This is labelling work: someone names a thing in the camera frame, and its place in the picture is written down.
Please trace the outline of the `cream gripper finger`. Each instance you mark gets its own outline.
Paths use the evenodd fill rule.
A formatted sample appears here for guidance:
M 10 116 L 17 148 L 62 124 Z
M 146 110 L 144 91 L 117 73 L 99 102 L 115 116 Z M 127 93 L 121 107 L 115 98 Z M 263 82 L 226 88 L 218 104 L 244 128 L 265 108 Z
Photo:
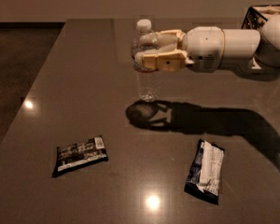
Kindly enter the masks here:
M 188 57 L 188 53 L 180 49 L 166 52 L 140 51 L 135 54 L 134 61 L 135 67 L 141 72 L 175 72 L 194 64 L 194 61 Z
M 145 35 L 140 35 L 140 44 L 162 51 L 170 51 L 182 46 L 184 36 L 185 33 L 180 29 L 148 32 Z

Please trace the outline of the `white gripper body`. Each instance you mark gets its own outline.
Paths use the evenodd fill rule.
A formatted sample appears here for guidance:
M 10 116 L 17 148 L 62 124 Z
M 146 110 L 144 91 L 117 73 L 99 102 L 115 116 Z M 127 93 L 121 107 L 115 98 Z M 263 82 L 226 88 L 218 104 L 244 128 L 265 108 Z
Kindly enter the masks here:
M 213 73 L 222 61 L 224 33 L 215 26 L 196 27 L 184 35 L 182 50 L 188 53 L 187 68 Z

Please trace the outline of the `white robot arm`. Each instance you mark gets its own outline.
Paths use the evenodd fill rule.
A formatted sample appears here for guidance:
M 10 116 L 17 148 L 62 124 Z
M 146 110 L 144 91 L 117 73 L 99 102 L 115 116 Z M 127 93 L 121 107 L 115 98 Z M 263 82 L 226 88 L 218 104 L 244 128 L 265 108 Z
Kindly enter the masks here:
M 187 67 L 213 73 L 229 69 L 244 77 L 280 74 L 280 15 L 258 29 L 221 29 L 199 26 L 153 32 L 149 20 L 137 23 L 140 35 L 132 46 L 139 72 L 175 72 Z

